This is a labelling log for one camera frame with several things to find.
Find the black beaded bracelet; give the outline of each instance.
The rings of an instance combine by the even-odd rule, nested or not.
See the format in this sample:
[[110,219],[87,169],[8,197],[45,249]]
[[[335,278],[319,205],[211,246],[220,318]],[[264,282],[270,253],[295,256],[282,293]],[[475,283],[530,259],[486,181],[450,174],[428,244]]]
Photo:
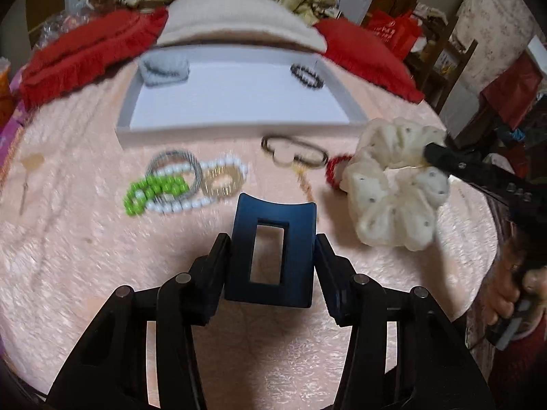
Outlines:
[[325,82],[315,72],[309,68],[300,64],[293,64],[291,66],[291,73],[298,79],[304,86],[313,90],[319,90],[323,87]]

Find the scrunchie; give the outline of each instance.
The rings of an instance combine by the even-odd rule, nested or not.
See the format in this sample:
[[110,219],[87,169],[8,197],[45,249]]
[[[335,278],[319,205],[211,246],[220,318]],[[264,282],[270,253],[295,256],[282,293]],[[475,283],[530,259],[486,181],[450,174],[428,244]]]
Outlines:
[[[402,118],[367,123],[340,182],[361,242],[419,251],[433,241],[449,183],[443,172],[427,166],[423,149],[432,142],[444,146],[444,138],[441,129]],[[392,180],[396,187],[390,186],[386,168],[402,168]]]

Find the human hand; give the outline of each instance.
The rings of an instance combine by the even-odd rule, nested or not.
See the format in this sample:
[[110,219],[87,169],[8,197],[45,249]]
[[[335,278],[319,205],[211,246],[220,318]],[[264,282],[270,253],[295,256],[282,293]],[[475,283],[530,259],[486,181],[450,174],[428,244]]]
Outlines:
[[[508,241],[502,248],[502,257],[494,266],[494,275],[486,289],[486,320],[494,325],[499,317],[512,316],[514,304],[520,297],[519,286],[513,280],[513,274],[524,262],[526,254],[515,247],[514,241]],[[523,322],[519,332],[535,328],[541,320],[547,306],[547,267],[529,270],[522,279],[522,287],[538,297],[528,319]]]

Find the red beaded bracelet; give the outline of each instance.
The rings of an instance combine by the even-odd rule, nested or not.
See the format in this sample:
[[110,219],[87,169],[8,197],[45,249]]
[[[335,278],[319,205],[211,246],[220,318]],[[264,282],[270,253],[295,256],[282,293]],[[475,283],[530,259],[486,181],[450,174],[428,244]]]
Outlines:
[[335,190],[340,189],[340,181],[336,180],[334,176],[334,172],[336,170],[336,165],[338,165],[341,162],[347,162],[351,160],[353,157],[352,154],[342,154],[341,156],[334,156],[332,157],[326,164],[326,182],[332,186]]

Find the metal bangle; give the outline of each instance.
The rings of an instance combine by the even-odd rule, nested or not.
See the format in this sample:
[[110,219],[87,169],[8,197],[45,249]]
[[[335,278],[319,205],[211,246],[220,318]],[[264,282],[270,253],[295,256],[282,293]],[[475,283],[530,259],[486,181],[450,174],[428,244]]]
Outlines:
[[325,84],[323,79],[321,79],[316,72],[313,72],[311,69],[302,66],[301,64],[293,64],[291,66],[291,73],[300,80],[304,86],[314,90],[321,89]]
[[[145,177],[153,175],[158,169],[163,168],[168,164],[179,162],[188,162],[190,164],[190,167],[194,170],[195,176],[194,183],[192,183],[190,189],[187,192],[184,192],[181,195],[177,195],[177,197],[174,198],[177,201],[182,201],[195,196],[196,193],[199,191],[201,187],[201,182],[203,180],[201,165],[198,159],[196,159],[196,156],[194,156],[190,151],[173,150],[159,153],[148,164]],[[163,197],[163,195],[158,195],[156,197],[156,200],[161,204],[165,204],[168,201]]]
[[[219,176],[228,175],[232,181],[219,188],[213,188],[214,180]],[[201,190],[209,197],[230,197],[237,193],[243,186],[243,173],[236,165],[226,165],[209,169],[203,177]]]

